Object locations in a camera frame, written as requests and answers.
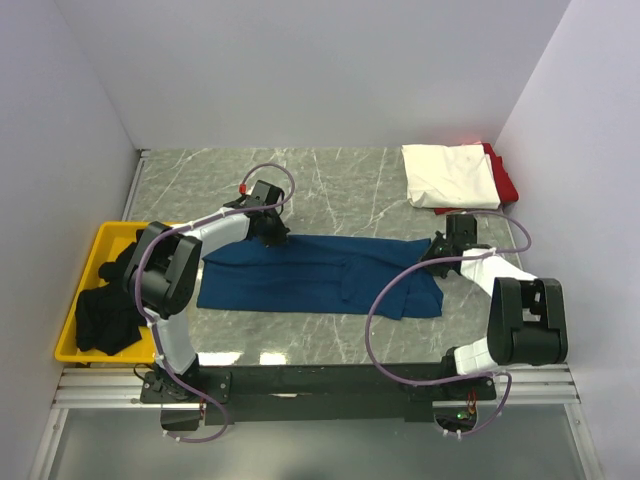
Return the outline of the blue t-shirt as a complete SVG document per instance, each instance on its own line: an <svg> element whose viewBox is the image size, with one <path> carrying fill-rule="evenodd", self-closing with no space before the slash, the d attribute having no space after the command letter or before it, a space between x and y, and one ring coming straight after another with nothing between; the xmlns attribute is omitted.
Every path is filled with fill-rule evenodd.
<svg viewBox="0 0 640 480"><path fill-rule="evenodd" d="M229 244L205 257L201 309L365 314L428 239L291 235L284 245Z"/></svg>

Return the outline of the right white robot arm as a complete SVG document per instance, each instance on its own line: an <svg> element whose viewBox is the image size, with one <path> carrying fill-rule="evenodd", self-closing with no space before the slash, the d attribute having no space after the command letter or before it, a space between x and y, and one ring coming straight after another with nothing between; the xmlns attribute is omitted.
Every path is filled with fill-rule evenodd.
<svg viewBox="0 0 640 480"><path fill-rule="evenodd" d="M454 365L438 377L444 395L464 397L474 386L473 374L566 360L569 342L561 283L529 274L496 248L479 243L474 215L447 215L446 230L435 233L420 260L430 274L445 279L454 272L490 297L486 335L448 354Z"/></svg>

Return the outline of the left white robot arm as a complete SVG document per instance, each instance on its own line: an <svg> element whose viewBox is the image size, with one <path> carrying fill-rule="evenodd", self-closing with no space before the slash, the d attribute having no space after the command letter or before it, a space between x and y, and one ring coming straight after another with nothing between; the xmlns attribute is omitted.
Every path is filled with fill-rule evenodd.
<svg viewBox="0 0 640 480"><path fill-rule="evenodd" d="M151 222L143 230L125 269L123 289L151 332L156 379L176 401L204 394L186 313L201 260L254 238L267 246L285 243L289 229L280 209L288 199L281 188L258 180L251 190L241 184L239 198L210 216L173 226Z"/></svg>

